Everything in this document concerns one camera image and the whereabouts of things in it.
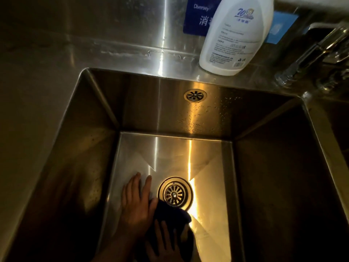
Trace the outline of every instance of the hand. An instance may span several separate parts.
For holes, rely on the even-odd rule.
[[[161,226],[164,232],[165,243],[162,240],[161,230],[159,222],[155,220],[155,234],[157,239],[157,245],[159,250],[159,256],[156,256],[149,242],[146,242],[146,251],[151,262],[183,262],[180,256],[179,247],[177,245],[177,233],[174,230],[174,250],[172,249],[170,234],[167,229],[165,221],[161,222]]]
[[[139,195],[139,180],[141,174],[133,176],[129,183],[123,187],[121,195],[122,213],[120,216],[116,235],[123,235],[133,241],[143,237],[149,229],[152,221],[157,198],[153,198],[149,204],[151,190],[151,176],[148,176],[142,190],[142,197]]]

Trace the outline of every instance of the barcode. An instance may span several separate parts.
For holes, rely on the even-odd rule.
[[[234,67],[241,67],[244,65],[244,62],[234,62]]]

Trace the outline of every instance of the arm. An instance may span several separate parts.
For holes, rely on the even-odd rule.
[[[149,229],[158,199],[154,198],[149,204],[151,176],[148,176],[139,195],[139,180],[141,174],[133,176],[123,187],[121,195],[122,212],[110,244],[100,252],[92,262],[125,262],[137,240],[142,238]]]

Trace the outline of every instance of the overflow drain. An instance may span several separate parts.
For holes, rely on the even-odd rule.
[[[185,92],[184,99],[188,102],[201,102],[207,97],[207,94],[204,90],[201,89],[190,89]]]
[[[157,197],[172,207],[186,211],[193,202],[193,191],[185,179],[170,177],[160,185]]]

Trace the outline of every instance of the sink countertop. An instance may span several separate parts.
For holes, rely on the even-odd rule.
[[[60,124],[85,68],[117,70],[300,96],[270,81],[250,77],[251,66],[233,77],[210,74],[198,66],[199,55],[144,46],[113,43],[42,31],[13,31],[1,25],[0,40],[0,261],[15,236],[42,168],[54,145]],[[263,77],[272,77],[264,72]],[[349,172],[321,107],[306,98],[306,106],[340,198],[346,210]]]

